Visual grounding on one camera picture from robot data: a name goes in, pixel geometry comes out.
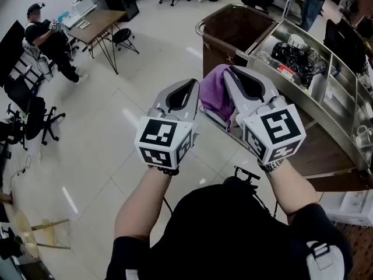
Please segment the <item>black chest-mounted bracket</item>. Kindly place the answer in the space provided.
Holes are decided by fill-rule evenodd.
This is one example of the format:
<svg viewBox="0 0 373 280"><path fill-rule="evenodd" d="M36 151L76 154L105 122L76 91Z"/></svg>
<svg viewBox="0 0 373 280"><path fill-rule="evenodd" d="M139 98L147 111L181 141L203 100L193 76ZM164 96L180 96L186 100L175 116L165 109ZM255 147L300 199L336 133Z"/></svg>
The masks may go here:
<svg viewBox="0 0 373 280"><path fill-rule="evenodd" d="M235 171L234 171L234 180L235 182L241 182L241 183L244 183L246 185L250 185L251 187L253 187L254 189L257 189L258 186L253 183L253 181L259 181L261 179L260 176L250 172L250 171L247 171L239 166L234 166L235 168ZM239 178L238 176L238 173L241 173L245 176L244 179L241 179Z"/></svg>

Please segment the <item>silver wristwatch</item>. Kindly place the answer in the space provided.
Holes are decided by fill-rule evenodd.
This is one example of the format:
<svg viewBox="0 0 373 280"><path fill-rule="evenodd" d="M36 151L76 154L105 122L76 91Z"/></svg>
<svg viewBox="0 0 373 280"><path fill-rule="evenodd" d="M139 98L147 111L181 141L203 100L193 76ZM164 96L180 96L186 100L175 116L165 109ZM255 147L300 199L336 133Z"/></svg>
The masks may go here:
<svg viewBox="0 0 373 280"><path fill-rule="evenodd" d="M257 160L257 163L259 165L259 167L265 172L265 173L271 173L273 171L275 171L276 169L278 169L282 163L283 163L283 159L280 159L280 160L275 160L275 161L272 161L270 163L267 163L267 164L263 164L259 159Z"/></svg>

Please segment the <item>steel compartment trolley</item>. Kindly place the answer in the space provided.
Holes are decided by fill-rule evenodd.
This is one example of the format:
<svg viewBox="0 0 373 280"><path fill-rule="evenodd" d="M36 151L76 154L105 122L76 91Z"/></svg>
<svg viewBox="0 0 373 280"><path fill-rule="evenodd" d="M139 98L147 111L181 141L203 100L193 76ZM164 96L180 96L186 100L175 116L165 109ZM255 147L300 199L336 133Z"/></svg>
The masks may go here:
<svg viewBox="0 0 373 280"><path fill-rule="evenodd" d="M287 42L290 34L301 36L326 62L325 73L315 76L308 89L260 59L270 55L276 43ZM282 20L250 53L244 67L267 76L286 100L295 104L307 136L290 162L316 190L373 189L373 146L360 149L351 138L357 126L373 127L373 96L336 54L295 24Z"/></svg>

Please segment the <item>round bamboo stand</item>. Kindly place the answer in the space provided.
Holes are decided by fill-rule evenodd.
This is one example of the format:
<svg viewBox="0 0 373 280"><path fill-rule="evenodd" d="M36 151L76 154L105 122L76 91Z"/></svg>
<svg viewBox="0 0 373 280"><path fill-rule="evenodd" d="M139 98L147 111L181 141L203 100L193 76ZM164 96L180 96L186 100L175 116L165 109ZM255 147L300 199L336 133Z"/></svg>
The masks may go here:
<svg viewBox="0 0 373 280"><path fill-rule="evenodd" d="M68 223L69 219L63 219L56 222L51 222L48 219L44 219L42 224L32 226L29 223L28 218L24 214L23 211L17 210L15 213L15 226L17 233L20 237L20 241L22 245L25 247L26 251L30 254L31 257L34 259L40 258L39 247L49 248L49 249L57 249L57 250L70 250L70 247L67 246L59 246L57 245L57 238L55 235L55 227ZM46 237L49 239L49 244L38 243L36 237L34 235L35 232L42 230Z"/></svg>

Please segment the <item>person's left forearm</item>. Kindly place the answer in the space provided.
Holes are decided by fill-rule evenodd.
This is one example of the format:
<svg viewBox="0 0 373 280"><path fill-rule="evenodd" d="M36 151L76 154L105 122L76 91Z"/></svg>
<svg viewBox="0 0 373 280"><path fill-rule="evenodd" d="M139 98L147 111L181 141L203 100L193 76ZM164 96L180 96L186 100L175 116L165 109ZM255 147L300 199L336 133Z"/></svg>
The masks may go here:
<svg viewBox="0 0 373 280"><path fill-rule="evenodd" d="M115 219L114 237L134 237L150 240L172 177L157 168L148 169Z"/></svg>

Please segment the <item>purple cloth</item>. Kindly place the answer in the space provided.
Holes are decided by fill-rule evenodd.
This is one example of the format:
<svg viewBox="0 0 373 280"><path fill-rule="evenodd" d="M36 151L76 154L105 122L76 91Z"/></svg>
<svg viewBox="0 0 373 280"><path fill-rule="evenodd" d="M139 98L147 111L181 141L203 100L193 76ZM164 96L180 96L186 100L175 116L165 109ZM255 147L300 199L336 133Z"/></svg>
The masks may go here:
<svg viewBox="0 0 373 280"><path fill-rule="evenodd" d="M220 64L201 81L199 89L200 111L204 112L227 132L231 131L234 103L225 84L224 73L231 73L231 66Z"/></svg>

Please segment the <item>clear plastic pitcher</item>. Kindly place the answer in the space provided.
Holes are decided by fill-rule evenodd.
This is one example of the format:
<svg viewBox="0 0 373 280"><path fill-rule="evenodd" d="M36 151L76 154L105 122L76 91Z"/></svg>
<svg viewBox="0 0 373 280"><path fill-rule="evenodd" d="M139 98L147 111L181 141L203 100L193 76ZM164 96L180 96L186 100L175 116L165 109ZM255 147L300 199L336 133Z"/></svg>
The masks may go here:
<svg viewBox="0 0 373 280"><path fill-rule="evenodd" d="M351 138L360 149L373 146L373 127L359 125L353 130Z"/></svg>

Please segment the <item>black flat screen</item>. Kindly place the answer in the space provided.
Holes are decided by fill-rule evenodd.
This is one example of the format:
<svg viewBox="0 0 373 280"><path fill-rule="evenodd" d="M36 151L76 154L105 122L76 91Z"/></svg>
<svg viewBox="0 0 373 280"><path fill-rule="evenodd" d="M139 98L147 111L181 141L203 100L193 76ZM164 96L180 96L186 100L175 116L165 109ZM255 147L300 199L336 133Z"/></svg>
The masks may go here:
<svg viewBox="0 0 373 280"><path fill-rule="evenodd" d="M24 27L16 20L0 41L0 87L24 53Z"/></svg>

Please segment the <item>brown laundry cart bin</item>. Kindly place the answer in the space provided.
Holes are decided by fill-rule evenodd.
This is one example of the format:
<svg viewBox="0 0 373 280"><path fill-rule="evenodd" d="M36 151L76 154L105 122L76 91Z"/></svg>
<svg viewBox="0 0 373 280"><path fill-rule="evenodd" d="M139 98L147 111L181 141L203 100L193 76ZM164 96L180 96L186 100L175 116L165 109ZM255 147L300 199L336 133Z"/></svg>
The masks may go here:
<svg viewBox="0 0 373 280"><path fill-rule="evenodd" d="M240 4L228 4L202 19L195 31L203 40L203 75L220 64L246 65L277 25L265 12Z"/></svg>

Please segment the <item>black plastic bag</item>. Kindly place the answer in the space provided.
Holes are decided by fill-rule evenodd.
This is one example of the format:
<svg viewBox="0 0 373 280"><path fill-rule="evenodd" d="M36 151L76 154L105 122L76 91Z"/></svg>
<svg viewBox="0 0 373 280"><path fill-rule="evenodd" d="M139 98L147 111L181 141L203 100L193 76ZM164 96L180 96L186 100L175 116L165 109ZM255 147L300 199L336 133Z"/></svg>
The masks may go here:
<svg viewBox="0 0 373 280"><path fill-rule="evenodd" d="M295 83L307 89L315 75L326 71L326 62L309 46L297 48L278 42L273 47L272 58L290 68L295 73Z"/></svg>

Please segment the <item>white printer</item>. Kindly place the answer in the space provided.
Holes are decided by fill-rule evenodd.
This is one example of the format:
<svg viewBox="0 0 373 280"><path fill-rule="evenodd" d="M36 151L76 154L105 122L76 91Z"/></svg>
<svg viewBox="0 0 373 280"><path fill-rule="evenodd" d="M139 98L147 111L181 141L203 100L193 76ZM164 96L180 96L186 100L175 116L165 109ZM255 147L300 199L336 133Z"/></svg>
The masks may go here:
<svg viewBox="0 0 373 280"><path fill-rule="evenodd" d="M74 0L71 3L72 12L75 15L83 15L96 7L97 5L92 0Z"/></svg>

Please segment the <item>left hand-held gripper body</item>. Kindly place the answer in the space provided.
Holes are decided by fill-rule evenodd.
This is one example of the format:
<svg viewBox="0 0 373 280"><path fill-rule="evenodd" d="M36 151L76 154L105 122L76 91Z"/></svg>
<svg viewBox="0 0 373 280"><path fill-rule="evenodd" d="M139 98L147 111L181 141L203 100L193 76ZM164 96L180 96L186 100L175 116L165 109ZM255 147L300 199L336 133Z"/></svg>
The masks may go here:
<svg viewBox="0 0 373 280"><path fill-rule="evenodd" d="M155 116L140 118L135 148L146 165L177 170L187 151L193 147L197 123L171 120L154 109Z"/></svg>

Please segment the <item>wooden table black legs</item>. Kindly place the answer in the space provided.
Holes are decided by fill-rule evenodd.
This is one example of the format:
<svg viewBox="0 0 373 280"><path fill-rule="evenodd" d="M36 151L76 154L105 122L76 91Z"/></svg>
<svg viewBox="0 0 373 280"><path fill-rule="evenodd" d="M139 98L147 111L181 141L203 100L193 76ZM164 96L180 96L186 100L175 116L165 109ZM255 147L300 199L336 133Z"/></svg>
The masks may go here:
<svg viewBox="0 0 373 280"><path fill-rule="evenodd" d="M117 74L115 52L118 49L112 42L112 36L120 28L118 22L125 16L124 11L95 9L84 16L81 21L68 31L75 40L85 44L85 49L94 57L94 46L99 46Z"/></svg>

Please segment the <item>person's black shirt torso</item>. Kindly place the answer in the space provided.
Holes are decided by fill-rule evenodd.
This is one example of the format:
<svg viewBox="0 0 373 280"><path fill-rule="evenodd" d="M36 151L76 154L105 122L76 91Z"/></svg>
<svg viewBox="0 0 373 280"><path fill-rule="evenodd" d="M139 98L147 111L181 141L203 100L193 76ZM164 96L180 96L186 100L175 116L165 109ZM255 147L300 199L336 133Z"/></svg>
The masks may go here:
<svg viewBox="0 0 373 280"><path fill-rule="evenodd" d="M310 280L312 241L338 247L350 272L350 244L320 205L303 207L285 225L266 212L248 184L210 185L180 200L154 246L115 239L105 280L126 280L128 270L139 280Z"/></svg>

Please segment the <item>red label bottle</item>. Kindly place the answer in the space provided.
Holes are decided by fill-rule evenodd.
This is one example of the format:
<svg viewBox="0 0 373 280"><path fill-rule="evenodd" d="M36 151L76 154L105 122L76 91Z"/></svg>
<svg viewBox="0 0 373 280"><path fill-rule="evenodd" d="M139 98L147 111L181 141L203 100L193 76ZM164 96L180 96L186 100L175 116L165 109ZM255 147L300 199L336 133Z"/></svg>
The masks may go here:
<svg viewBox="0 0 373 280"><path fill-rule="evenodd" d="M269 65L273 69L275 69L277 72L279 72L281 75L283 75L286 79L294 82L298 86L302 85L301 79L298 76L298 74L296 72L294 72L292 69L290 69L288 66L281 63L280 61L278 61L278 60L276 60L276 59L274 59L271 56L268 56L266 54L260 56L260 59L264 63L266 63L267 65Z"/></svg>

